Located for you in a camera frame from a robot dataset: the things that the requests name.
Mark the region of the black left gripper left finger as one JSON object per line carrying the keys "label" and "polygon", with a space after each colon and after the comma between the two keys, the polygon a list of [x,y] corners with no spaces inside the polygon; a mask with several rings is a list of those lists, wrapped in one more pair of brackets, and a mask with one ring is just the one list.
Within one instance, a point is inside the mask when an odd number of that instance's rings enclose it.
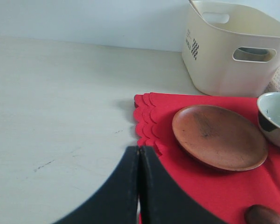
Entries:
{"label": "black left gripper left finger", "polygon": [[56,223],[137,223],[139,161],[139,147],[127,147],[106,182],[88,200]]}

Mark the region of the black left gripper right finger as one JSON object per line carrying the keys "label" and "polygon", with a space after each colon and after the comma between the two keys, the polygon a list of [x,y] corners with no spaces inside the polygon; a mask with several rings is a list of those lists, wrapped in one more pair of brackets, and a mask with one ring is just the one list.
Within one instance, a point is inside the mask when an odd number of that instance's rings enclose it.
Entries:
{"label": "black left gripper right finger", "polygon": [[139,197],[142,224],[223,224],[183,191],[152,147],[139,148]]}

